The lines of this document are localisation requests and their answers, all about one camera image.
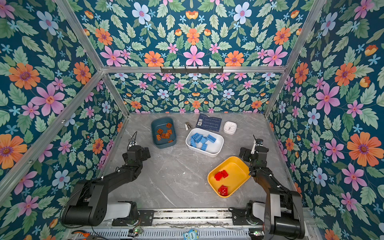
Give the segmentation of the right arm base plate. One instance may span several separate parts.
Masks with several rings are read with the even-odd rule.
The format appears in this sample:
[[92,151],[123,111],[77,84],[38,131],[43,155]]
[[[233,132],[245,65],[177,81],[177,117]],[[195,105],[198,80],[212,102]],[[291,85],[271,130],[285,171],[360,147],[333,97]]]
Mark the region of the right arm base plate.
[[251,215],[246,208],[229,208],[229,212],[232,214],[232,222],[234,226],[251,226],[258,223],[251,218]]

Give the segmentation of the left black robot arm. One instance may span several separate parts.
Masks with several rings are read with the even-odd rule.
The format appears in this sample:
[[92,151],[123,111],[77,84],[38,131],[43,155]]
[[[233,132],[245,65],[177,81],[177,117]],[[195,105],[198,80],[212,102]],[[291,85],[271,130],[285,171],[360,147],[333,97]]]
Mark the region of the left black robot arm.
[[143,162],[150,157],[148,147],[131,146],[123,154],[123,166],[106,176],[78,182],[63,208],[62,224],[95,227],[105,221],[108,194],[135,181],[143,169]]

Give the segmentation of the red lego brick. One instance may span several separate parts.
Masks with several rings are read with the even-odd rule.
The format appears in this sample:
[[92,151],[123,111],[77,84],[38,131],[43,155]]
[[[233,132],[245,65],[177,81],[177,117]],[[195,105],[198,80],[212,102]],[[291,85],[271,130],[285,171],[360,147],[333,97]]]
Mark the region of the red lego brick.
[[223,192],[219,192],[221,196],[226,197],[228,196],[228,189],[225,188]]
[[214,178],[216,181],[220,181],[223,178],[223,175],[221,172],[218,172],[215,174]]
[[220,174],[222,176],[222,178],[227,178],[229,176],[229,174],[227,173],[227,171],[223,170],[223,171],[220,171]]
[[226,188],[226,187],[222,185],[222,186],[219,187],[218,191],[219,191],[219,192],[223,192],[223,191],[225,190],[225,188]]

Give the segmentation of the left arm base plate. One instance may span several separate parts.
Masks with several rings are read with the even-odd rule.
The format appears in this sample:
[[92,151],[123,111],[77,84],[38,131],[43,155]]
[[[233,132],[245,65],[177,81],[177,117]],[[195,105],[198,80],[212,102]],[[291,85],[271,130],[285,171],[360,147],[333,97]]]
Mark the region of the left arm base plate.
[[154,220],[155,211],[153,210],[137,210],[130,213],[126,218],[118,218],[112,221],[114,227],[134,227],[134,226],[151,226]]

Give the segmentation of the light blue lego brick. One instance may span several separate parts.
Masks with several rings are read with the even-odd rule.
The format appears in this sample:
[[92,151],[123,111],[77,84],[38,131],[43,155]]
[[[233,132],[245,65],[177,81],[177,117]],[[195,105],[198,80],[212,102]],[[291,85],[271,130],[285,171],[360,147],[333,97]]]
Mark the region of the light blue lego brick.
[[202,144],[205,144],[207,141],[208,141],[208,139],[206,137],[202,137],[202,139],[201,139]]
[[202,144],[201,150],[206,151],[208,148],[208,144]]
[[196,138],[199,138],[199,137],[200,137],[200,134],[195,133],[194,135],[191,136],[191,139],[195,140]]
[[212,142],[212,143],[215,143],[216,142],[216,138],[215,137],[213,137],[212,135],[208,135],[207,136],[207,139],[208,139],[208,141],[210,141],[210,142]]
[[199,136],[196,138],[196,143],[197,143],[197,144],[199,144],[199,143],[203,143],[203,138],[204,138],[203,135],[199,135]]
[[191,146],[194,147],[194,148],[197,147],[197,144],[196,144],[196,142],[193,139],[191,140]]

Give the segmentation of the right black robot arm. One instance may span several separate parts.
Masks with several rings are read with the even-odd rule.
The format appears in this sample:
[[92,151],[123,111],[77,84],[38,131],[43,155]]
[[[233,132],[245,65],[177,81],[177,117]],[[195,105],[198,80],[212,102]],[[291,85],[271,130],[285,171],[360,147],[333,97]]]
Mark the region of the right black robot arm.
[[268,148],[242,147],[239,157],[250,163],[249,175],[266,193],[264,203],[250,201],[245,218],[250,225],[263,223],[264,237],[282,236],[289,240],[303,239],[305,222],[301,195],[284,187],[267,167]]

